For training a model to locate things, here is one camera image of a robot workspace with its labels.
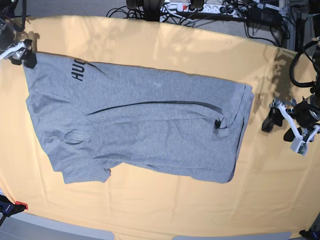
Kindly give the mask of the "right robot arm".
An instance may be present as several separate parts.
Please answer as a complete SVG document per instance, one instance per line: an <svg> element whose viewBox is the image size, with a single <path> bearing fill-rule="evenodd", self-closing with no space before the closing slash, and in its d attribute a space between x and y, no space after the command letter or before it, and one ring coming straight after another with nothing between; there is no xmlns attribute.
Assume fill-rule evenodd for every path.
<svg viewBox="0 0 320 240"><path fill-rule="evenodd" d="M17 0L2 0L0 2L0 59L10 60L13 65L24 65L33 69L37 64L31 39L19 40L18 34L24 33L27 18L27 2L22 1L21 24L13 22Z"/></svg>

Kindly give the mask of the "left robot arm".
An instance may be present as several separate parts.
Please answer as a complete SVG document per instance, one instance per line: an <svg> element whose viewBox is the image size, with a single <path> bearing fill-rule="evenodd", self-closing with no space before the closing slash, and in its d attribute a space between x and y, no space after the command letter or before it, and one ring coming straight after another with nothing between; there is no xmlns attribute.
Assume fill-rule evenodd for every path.
<svg viewBox="0 0 320 240"><path fill-rule="evenodd" d="M282 128L286 142L295 134L311 142L320 132L320 2L285 0L278 12L260 17L282 35L278 46L265 48L274 55L258 92L270 100L261 131Z"/></svg>

